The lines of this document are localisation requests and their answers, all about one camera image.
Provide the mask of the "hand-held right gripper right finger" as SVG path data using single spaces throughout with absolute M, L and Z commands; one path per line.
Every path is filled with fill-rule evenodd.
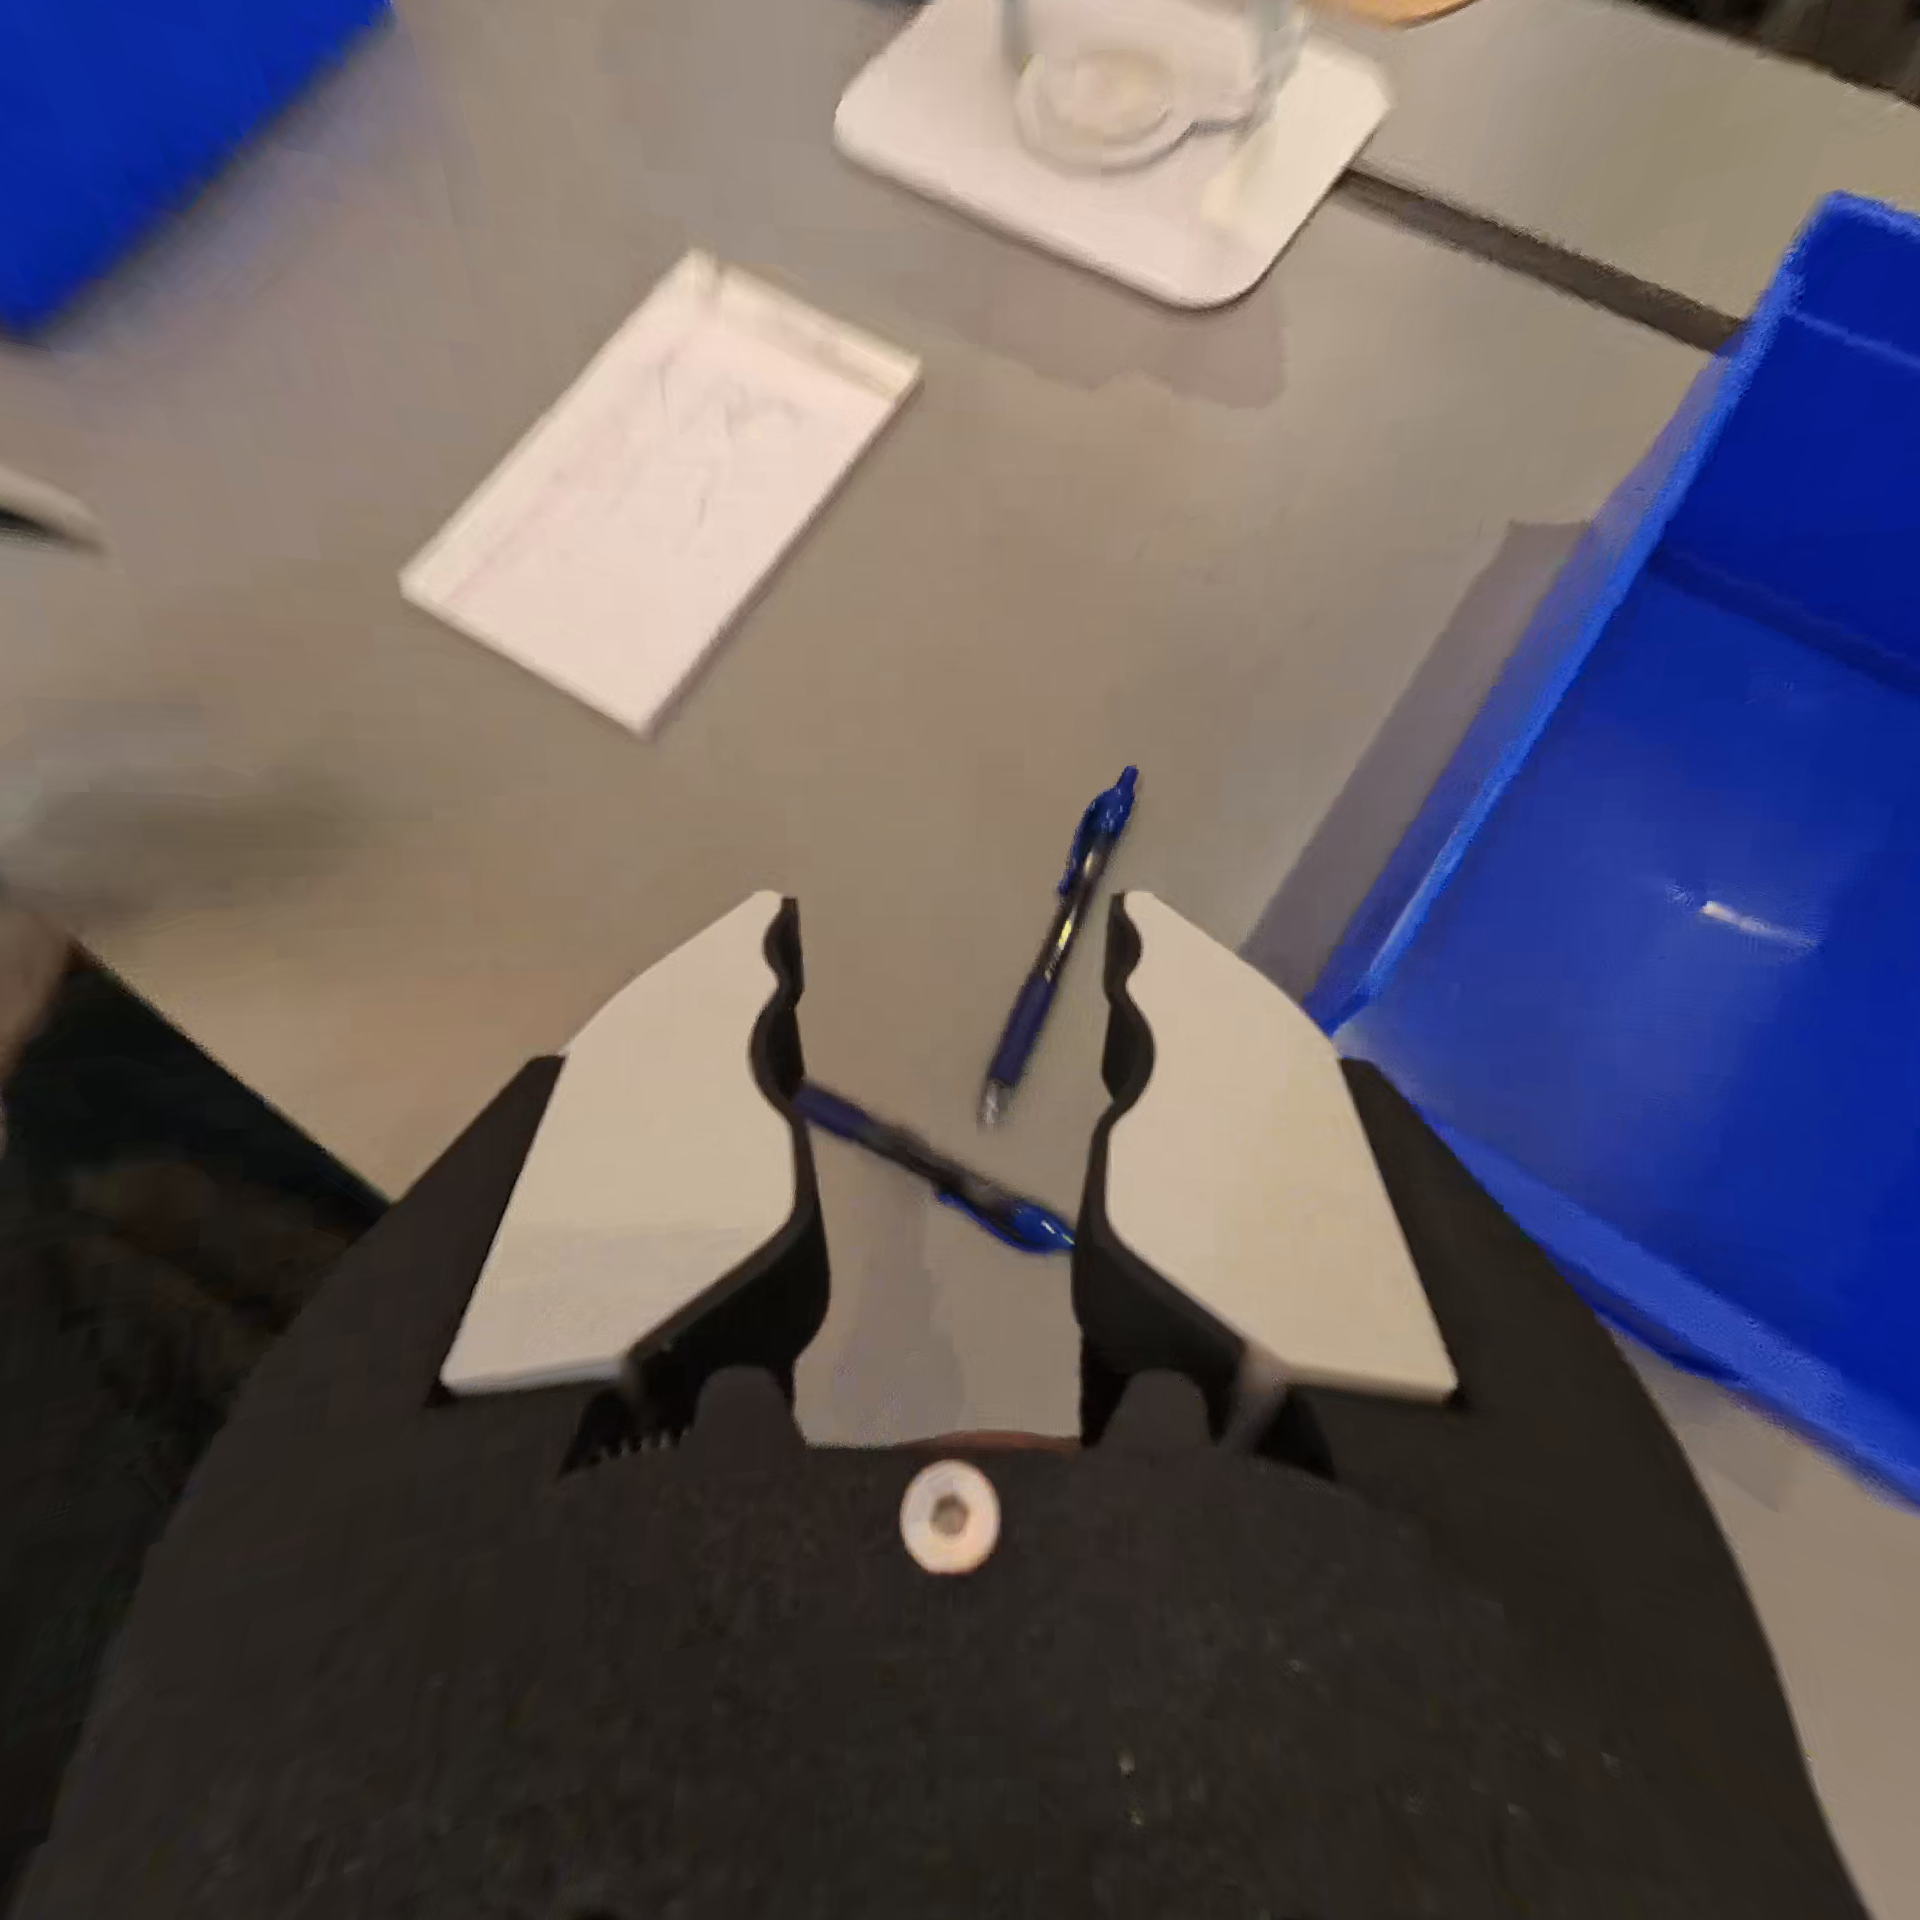
M 1107 1110 L 1070 1255 L 1083 1422 L 1172 1373 L 1214 1437 L 1290 1388 L 1450 1405 L 1460 1377 L 1341 1061 L 1270 979 L 1144 889 L 1109 910 Z

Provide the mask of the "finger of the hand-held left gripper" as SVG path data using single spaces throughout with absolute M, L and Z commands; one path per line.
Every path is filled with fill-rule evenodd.
M 73 493 L 3 462 L 3 544 L 102 553 L 101 520 Z

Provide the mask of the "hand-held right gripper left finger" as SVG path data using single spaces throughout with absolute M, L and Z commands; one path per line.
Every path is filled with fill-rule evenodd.
M 802 927 L 759 890 L 568 1040 L 440 1368 L 454 1397 L 723 1370 L 785 1393 L 829 1304 L 804 1080 Z

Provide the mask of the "blue retractable pen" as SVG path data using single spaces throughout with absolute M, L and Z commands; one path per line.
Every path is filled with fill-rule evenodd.
M 1022 979 L 982 1072 L 975 1121 L 985 1129 L 994 1129 L 1004 1119 L 1024 1084 L 1073 947 L 1088 924 L 1092 902 L 1133 818 L 1137 794 L 1140 767 L 1129 764 L 1079 818 L 1061 879 L 1053 892 L 1042 945 Z
M 1073 1228 L 1050 1207 L 995 1179 L 953 1162 L 911 1129 L 878 1119 L 859 1103 L 802 1082 L 796 1110 L 816 1130 L 859 1148 L 925 1185 L 953 1213 L 964 1215 L 1000 1244 L 1037 1258 L 1066 1258 Z

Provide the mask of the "white lined notepad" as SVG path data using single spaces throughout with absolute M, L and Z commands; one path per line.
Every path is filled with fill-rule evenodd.
M 920 383 L 685 251 L 402 568 L 402 598 L 644 737 Z

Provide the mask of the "blue plastic bin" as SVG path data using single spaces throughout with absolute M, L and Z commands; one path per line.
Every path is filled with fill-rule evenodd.
M 1584 1297 L 1917 1492 L 1917 224 L 1809 216 L 1304 1009 Z
M 46 330 L 388 12 L 382 2 L 6 2 L 4 333 Z

